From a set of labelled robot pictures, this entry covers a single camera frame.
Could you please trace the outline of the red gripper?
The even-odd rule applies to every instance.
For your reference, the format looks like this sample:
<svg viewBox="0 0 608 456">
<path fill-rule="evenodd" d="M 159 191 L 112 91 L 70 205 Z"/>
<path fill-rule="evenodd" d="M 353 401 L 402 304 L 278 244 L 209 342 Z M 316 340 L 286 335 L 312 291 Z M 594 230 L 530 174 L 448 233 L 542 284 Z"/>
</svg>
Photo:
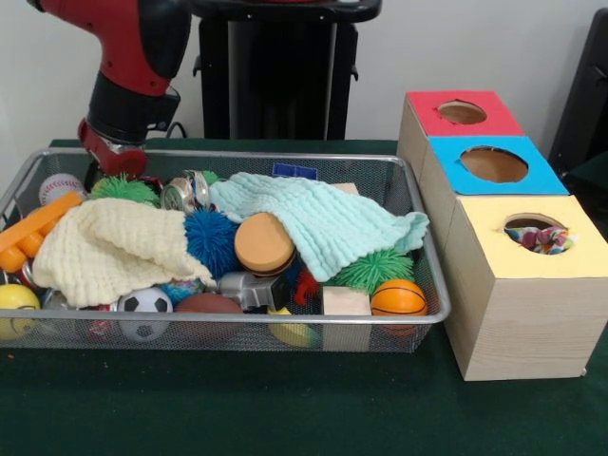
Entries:
<svg viewBox="0 0 608 456">
<path fill-rule="evenodd" d="M 92 161 L 85 173 L 84 185 L 93 185 L 98 176 L 98 164 L 107 175 L 125 174 L 131 178 L 139 177 L 147 164 L 147 158 L 140 145 L 112 142 L 97 133 L 82 119 L 78 127 L 78 138 L 84 149 L 96 161 Z"/>
</svg>

